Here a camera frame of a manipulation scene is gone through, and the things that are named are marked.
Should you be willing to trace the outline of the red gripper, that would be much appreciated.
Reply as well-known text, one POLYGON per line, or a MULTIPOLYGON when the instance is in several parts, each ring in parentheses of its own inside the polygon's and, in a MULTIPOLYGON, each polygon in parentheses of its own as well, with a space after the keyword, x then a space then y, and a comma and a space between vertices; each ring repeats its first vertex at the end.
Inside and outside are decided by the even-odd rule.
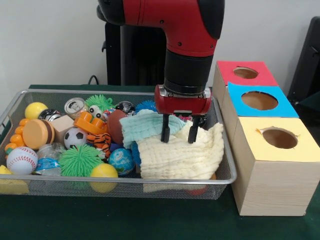
POLYGON ((169 116, 175 113, 193 116, 193 124, 189 129, 188 143, 197 139, 200 115, 205 115, 211 106, 212 93, 206 87, 200 95, 178 95, 167 91, 163 85, 157 85, 154 91, 156 109, 163 114, 161 141, 168 143, 170 138, 169 116))

